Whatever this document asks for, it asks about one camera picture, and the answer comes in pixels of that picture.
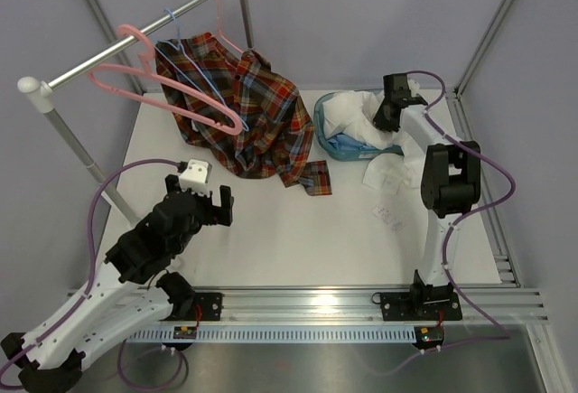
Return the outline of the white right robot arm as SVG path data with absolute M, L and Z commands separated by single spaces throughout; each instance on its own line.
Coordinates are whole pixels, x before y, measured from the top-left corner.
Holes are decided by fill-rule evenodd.
M 385 322 L 440 322 L 462 319 L 457 285 L 450 278 L 456 220 L 480 200 L 480 146 L 451 138 L 430 117 L 431 106 L 413 95 L 406 73 L 383 77 L 384 98 L 373 124 L 386 132 L 405 131 L 424 152 L 420 183 L 428 210 L 424 254 L 413 283 L 402 292 L 378 295 Z

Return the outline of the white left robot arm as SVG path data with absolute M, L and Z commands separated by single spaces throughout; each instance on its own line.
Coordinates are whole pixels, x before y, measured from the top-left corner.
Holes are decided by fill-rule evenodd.
M 36 329 L 1 341 L 27 392 L 67 392 L 109 349 L 157 321 L 216 322 L 222 295 L 198 292 L 167 267 L 206 226 L 230 226 L 234 199 L 219 188 L 194 191 L 169 175 L 167 193 L 106 253 L 84 288 Z

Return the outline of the light blue shirt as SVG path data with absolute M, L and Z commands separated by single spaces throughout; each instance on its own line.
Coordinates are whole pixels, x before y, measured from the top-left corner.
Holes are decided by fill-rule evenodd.
M 344 133 L 330 137 L 327 143 L 334 149 L 348 153 L 372 151 L 374 147 L 360 142 Z

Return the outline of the white shirt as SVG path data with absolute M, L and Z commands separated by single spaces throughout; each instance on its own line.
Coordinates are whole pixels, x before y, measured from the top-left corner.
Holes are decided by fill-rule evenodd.
M 344 133 L 360 142 L 377 149 L 399 145 L 403 151 L 398 154 L 380 154 L 366 160 L 368 166 L 362 183 L 374 190 L 398 193 L 401 187 L 417 189 L 424 168 L 424 154 L 411 136 L 400 130 L 383 132 L 376 129 L 372 120 L 384 98 L 382 91 L 346 90 L 337 92 L 324 108 L 324 135 L 329 139 Z

